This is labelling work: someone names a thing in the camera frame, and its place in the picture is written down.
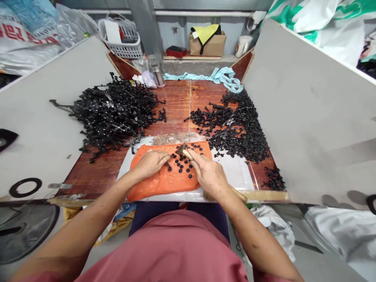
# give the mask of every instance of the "yellow cloth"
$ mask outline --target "yellow cloth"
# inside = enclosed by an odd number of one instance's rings
[[[205,44],[215,35],[219,28],[219,24],[209,25],[207,27],[192,27],[191,31],[197,32],[198,39],[201,43],[200,54],[204,52]]]
[[[64,223],[63,223],[62,227],[64,225],[66,225],[80,211],[82,211],[82,207],[79,207],[79,208],[65,208],[65,207],[63,207]],[[117,232],[126,228],[131,223],[131,221],[133,220],[134,212],[135,211],[132,211],[132,212],[128,213],[125,217],[123,217],[123,218],[117,220],[116,222],[114,222],[112,224],[112,227],[111,227],[110,231],[108,232],[107,236],[104,237],[102,241],[96,241],[94,246],[98,246],[98,245],[102,244],[103,242],[106,242],[110,237],[114,236]]]

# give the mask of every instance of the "orange rubber mat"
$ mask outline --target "orange rubber mat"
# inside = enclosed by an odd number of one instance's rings
[[[200,151],[199,148],[194,148],[192,144],[200,145],[202,151]],[[176,154],[175,151],[177,151],[177,147],[179,147],[180,145],[181,144],[162,146],[142,145],[135,154],[130,168],[134,168],[136,164],[138,164],[138,162],[141,160],[142,156],[144,156],[144,154],[150,149],[154,151],[164,151],[172,155]],[[204,156],[212,159],[212,153],[207,141],[187,143],[186,145],[188,148],[194,149],[196,153],[204,153]],[[176,160],[178,160],[180,165],[184,166],[182,168],[182,172],[179,172],[180,167],[177,166],[177,163],[175,162]],[[139,201],[143,198],[151,197],[154,195],[193,191],[200,187],[195,169],[193,167],[188,167],[190,164],[188,158],[180,161],[180,157],[177,156],[176,159],[171,158],[168,163],[172,167],[171,172],[168,171],[167,165],[163,165],[159,172],[139,182],[131,189],[127,197],[128,201]]]

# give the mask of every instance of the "wrist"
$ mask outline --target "wrist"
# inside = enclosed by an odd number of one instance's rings
[[[224,189],[221,189],[216,196],[216,201],[222,206],[233,205],[236,201],[240,200],[239,196],[232,189],[230,184],[227,184]]]
[[[144,180],[145,178],[136,170],[132,169],[128,171],[126,174],[124,174],[118,182],[124,183],[125,186],[133,187],[138,182]]]

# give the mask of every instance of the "white partition panel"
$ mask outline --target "white partition panel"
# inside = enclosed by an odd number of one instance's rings
[[[86,88],[110,82],[109,72],[116,71],[106,50],[92,36],[0,91],[0,128],[19,135],[0,152],[0,201],[47,199],[56,193],[47,186],[65,180],[81,154],[84,135],[82,124],[49,100],[72,105]],[[27,197],[11,197],[9,189],[26,178],[40,179],[42,186]],[[28,182],[17,192],[35,187]]]
[[[376,193],[375,82],[263,23],[244,86],[293,202],[367,209],[362,193]]]

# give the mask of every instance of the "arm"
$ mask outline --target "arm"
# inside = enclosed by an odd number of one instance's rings
[[[110,224],[128,192],[138,182],[158,172],[169,158],[166,152],[147,152],[134,169],[79,212],[25,262],[11,281],[45,271],[57,273],[61,281],[74,281],[85,266],[96,240]]]
[[[189,150],[197,178],[232,220],[244,250],[259,271],[292,281],[303,281],[298,270],[273,235],[243,204],[228,184],[223,167]]]

